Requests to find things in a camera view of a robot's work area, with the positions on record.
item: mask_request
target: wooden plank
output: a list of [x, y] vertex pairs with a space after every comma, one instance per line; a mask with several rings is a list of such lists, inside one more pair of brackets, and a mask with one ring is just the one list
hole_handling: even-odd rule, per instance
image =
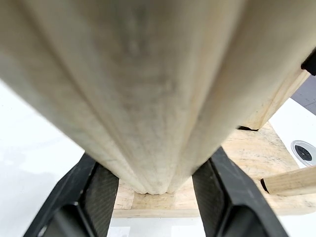
[[263, 178], [269, 194], [295, 196], [316, 193], [316, 166]]
[[309, 72], [301, 69], [288, 75], [282, 84], [268, 98], [265, 98], [255, 112], [240, 125], [253, 130], [260, 129], [309, 76]]
[[314, 0], [0, 6], [1, 78], [139, 193], [179, 188], [316, 40]]
[[[258, 132], [235, 130], [222, 145], [228, 157], [255, 181], [276, 214], [307, 214], [316, 210], [315, 194], [281, 197], [268, 194], [261, 186], [263, 177], [298, 168], [269, 123]], [[124, 182], [119, 184], [115, 218], [196, 216], [199, 212], [191, 178], [176, 192], [163, 195], [140, 195]]]

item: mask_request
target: wood grain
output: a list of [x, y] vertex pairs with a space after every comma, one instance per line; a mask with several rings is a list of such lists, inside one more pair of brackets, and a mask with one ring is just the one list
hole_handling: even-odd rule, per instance
[[296, 196], [316, 193], [316, 166], [263, 178], [269, 194]]
[[0, 6], [1, 78], [139, 193], [179, 188], [316, 43], [313, 0]]
[[309, 76], [309, 72], [301, 69], [286, 76], [281, 85], [240, 125], [260, 129]]
[[[269, 123], [258, 132], [235, 130], [222, 145], [228, 157], [254, 180], [276, 214], [297, 215], [316, 210], [315, 194], [281, 197], [262, 188], [261, 178], [298, 168]], [[163, 195], [140, 195], [120, 181], [115, 218], [196, 216], [199, 211], [191, 178], [179, 190]]]

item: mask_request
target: wooden base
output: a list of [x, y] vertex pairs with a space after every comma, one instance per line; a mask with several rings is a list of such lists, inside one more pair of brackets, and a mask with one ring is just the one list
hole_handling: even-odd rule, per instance
[[[298, 169], [298, 165], [269, 123], [257, 132], [235, 130], [222, 146], [228, 157], [255, 181], [276, 214], [307, 214], [316, 210], [316, 194], [281, 197], [270, 195], [263, 190], [261, 178]], [[120, 182], [113, 216], [199, 216], [192, 179], [178, 191], [163, 195], [141, 195]]]

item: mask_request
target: black object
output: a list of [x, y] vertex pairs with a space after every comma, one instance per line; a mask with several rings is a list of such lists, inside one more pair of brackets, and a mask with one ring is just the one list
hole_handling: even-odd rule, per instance
[[[286, 237], [253, 181], [220, 147], [192, 176], [206, 237]], [[119, 179], [84, 154], [24, 237], [105, 237]]]
[[54, 187], [24, 237], [106, 237], [119, 179], [88, 154]]
[[249, 178], [219, 148], [192, 176], [206, 237], [286, 237]]
[[316, 48], [307, 57], [304, 63], [302, 63], [301, 69], [305, 69], [313, 76], [316, 76]]
[[300, 158], [302, 158], [303, 160], [312, 161], [313, 157], [311, 153], [309, 153], [309, 151], [307, 151], [304, 147], [295, 145], [295, 150]]

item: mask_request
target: white floor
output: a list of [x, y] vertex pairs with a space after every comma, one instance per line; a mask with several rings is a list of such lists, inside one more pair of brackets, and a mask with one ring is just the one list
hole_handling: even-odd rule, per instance
[[[289, 99], [270, 122], [291, 153], [293, 140], [316, 145], [316, 116], [293, 100]], [[23, 235], [56, 182], [82, 154], [82, 148], [0, 82], [0, 237]], [[280, 220], [291, 237], [314, 237], [315, 217]], [[205, 234], [200, 218], [139, 218], [112, 219], [108, 236]]]

